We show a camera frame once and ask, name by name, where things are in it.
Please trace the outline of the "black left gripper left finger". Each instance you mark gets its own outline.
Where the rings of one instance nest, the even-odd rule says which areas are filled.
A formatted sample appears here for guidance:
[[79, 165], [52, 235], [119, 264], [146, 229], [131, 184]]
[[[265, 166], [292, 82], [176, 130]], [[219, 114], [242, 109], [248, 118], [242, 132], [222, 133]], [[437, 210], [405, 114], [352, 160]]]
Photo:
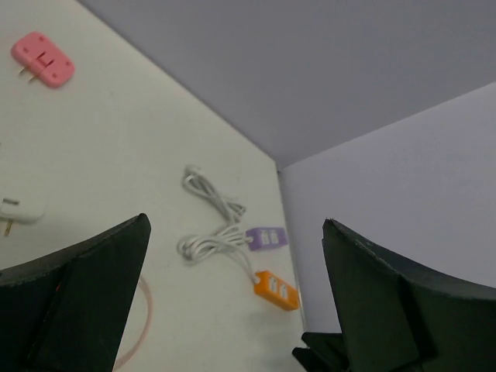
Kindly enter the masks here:
[[1, 271], [3, 371], [111, 371], [150, 240], [141, 213]]

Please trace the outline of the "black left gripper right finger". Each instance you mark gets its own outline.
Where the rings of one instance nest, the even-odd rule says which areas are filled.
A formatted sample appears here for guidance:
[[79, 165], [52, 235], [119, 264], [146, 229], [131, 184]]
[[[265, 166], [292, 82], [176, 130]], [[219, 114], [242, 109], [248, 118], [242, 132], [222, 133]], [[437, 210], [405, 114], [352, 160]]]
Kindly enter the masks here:
[[433, 270], [335, 219], [322, 248], [353, 371], [493, 371], [495, 289]]

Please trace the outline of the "white plug adapter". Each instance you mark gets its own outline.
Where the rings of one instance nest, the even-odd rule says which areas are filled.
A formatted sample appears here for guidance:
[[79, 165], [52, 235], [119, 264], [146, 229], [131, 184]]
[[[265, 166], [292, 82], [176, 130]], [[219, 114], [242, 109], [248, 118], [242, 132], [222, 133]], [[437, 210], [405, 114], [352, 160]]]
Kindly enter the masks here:
[[47, 206], [45, 198], [10, 198], [1, 199], [1, 220], [6, 221], [3, 236], [11, 232], [15, 223], [21, 225], [36, 224], [44, 215]]

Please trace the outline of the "orange power strip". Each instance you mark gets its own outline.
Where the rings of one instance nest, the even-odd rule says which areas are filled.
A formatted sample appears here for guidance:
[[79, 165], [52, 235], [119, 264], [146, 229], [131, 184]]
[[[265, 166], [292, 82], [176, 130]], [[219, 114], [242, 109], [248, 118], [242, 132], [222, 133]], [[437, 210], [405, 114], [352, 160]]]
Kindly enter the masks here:
[[257, 271], [254, 293], [277, 307], [290, 312], [299, 309], [298, 290], [268, 270]]

